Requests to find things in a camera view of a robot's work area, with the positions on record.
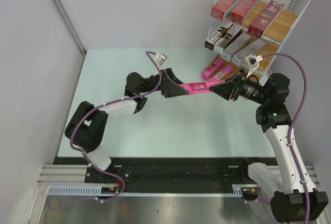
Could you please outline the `pink toothpaste box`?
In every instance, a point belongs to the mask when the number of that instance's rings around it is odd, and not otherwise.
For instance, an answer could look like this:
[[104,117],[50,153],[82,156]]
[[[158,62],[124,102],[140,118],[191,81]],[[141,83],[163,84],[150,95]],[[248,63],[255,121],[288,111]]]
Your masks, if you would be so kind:
[[231,65],[226,65],[224,68],[222,68],[219,72],[217,72],[213,77],[213,81],[221,81],[223,80],[228,74],[230,74],[233,70],[233,67]]
[[216,57],[208,67],[202,72],[202,79],[208,80],[211,78],[212,73],[214,73],[219,67],[224,63],[224,59],[221,57]]
[[208,94],[211,93],[210,87],[214,86],[216,82],[197,82],[197,83],[183,83],[180,87],[188,91],[189,95]]

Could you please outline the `silver O toothpaste box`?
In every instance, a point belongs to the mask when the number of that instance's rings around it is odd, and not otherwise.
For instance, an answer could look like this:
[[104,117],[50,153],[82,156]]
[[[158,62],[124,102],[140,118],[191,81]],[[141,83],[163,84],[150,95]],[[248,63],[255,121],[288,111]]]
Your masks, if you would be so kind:
[[215,43],[214,51],[221,54],[243,31],[243,27],[234,23],[226,33]]

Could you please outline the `silver WR toothpaste box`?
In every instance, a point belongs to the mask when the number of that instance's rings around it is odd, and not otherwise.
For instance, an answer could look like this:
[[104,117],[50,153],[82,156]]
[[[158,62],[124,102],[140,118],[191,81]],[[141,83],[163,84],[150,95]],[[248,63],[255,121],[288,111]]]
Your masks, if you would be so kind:
[[209,50],[214,50],[216,42],[224,36],[228,29],[233,25],[232,22],[224,20],[205,40],[204,46]]

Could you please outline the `plain silver toothpaste box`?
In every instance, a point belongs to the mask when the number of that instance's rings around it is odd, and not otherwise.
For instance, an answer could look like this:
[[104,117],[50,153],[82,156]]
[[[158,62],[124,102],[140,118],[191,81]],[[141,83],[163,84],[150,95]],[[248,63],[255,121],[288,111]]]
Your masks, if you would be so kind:
[[221,57],[226,61],[230,61],[235,53],[239,52],[248,44],[250,38],[251,35],[247,33],[241,33],[223,50]]

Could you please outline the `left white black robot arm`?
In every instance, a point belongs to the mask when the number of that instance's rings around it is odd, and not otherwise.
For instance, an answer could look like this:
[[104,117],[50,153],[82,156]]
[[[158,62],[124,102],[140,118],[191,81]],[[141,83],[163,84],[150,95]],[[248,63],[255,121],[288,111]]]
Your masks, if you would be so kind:
[[107,183],[114,177],[112,160],[101,145],[107,122],[140,112],[147,102],[146,95],[154,91],[160,91],[163,97],[171,98],[189,95],[190,87],[180,81],[170,68],[148,78],[132,72],[126,78],[122,99],[104,103],[100,107],[84,101],[77,107],[64,134],[70,140],[70,145],[97,168],[96,176],[102,182]]

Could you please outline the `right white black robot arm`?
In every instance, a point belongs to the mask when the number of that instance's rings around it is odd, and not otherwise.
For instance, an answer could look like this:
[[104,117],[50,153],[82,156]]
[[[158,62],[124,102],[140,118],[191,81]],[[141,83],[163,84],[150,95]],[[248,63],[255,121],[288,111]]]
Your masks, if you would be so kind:
[[293,130],[293,119],[285,106],[290,80],[280,73],[272,74],[264,85],[252,81],[244,70],[232,78],[210,87],[225,100],[242,96],[256,102],[256,123],[261,126],[274,151],[280,177],[267,165],[255,162],[239,169],[244,183],[256,182],[270,199],[274,219],[279,223],[315,221],[328,205],[328,196],[318,191],[300,156]]

